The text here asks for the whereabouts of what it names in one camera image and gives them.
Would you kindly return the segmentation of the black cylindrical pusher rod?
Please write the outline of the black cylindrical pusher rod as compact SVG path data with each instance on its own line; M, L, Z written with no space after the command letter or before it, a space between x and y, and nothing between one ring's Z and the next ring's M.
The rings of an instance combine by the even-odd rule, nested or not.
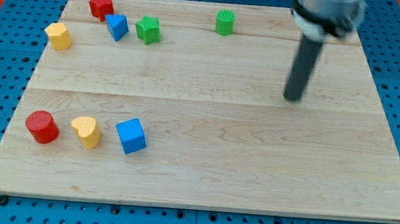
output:
M302 35L299 47L285 84L283 96L288 101L299 101L307 87L314 66L321 53L323 42Z

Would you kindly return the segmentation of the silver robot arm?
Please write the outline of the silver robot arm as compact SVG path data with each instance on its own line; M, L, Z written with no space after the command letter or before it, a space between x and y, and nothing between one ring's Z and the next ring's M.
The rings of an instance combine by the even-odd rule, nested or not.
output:
M366 0L294 0L292 18L302 31L283 97L299 101L328 36L345 39L364 19Z

